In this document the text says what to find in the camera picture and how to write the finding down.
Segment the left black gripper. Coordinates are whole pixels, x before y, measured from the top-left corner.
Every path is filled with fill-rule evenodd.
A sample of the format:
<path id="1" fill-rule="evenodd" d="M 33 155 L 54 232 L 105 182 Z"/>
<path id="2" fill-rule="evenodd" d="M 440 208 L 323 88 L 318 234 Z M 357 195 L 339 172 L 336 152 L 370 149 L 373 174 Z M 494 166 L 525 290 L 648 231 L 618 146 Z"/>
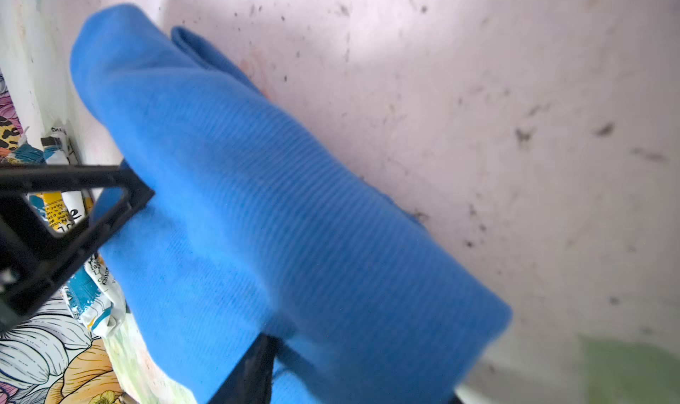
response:
<path id="1" fill-rule="evenodd" d="M 28 193 L 119 188 L 118 202 L 93 223 L 49 229 Z M 1 331 L 32 317 L 58 288 L 154 196 L 123 166 L 1 166 Z"/>

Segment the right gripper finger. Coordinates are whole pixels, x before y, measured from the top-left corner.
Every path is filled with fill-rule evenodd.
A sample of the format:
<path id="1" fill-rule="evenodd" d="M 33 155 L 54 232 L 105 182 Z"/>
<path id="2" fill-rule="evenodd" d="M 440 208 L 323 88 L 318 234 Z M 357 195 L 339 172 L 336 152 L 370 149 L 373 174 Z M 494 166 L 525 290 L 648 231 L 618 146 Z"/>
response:
<path id="1" fill-rule="evenodd" d="M 269 404 L 280 341 L 261 333 L 209 404 Z"/>

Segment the white teal yellow printed garment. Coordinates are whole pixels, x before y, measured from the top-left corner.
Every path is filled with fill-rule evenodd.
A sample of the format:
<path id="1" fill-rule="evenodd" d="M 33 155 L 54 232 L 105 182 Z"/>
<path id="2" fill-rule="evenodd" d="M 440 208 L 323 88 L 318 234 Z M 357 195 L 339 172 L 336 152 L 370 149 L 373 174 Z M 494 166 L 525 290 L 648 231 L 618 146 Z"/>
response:
<path id="1" fill-rule="evenodd" d="M 5 157 L 5 165 L 78 165 L 65 129 L 53 127 L 33 147 L 23 138 L 19 147 Z M 90 219 L 94 207 L 91 191 L 56 191 L 29 194 L 28 201 L 42 221 L 58 233 L 66 233 Z M 123 323 L 126 301 L 120 285 L 111 275 L 99 253 L 86 260 L 59 289 L 70 314 L 92 334 L 111 336 Z"/>

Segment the blue cloth garment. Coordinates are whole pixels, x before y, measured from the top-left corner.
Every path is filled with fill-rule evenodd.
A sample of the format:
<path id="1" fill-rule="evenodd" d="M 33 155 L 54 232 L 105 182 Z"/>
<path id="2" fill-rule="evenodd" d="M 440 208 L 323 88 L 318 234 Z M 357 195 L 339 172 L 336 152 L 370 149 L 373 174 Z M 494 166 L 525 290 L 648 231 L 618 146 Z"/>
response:
<path id="1" fill-rule="evenodd" d="M 508 327 L 501 298 L 199 35 L 116 5 L 83 25 L 71 76 L 154 191 L 101 254 L 198 402 L 263 333 L 282 343 L 275 403 L 444 403 Z"/>

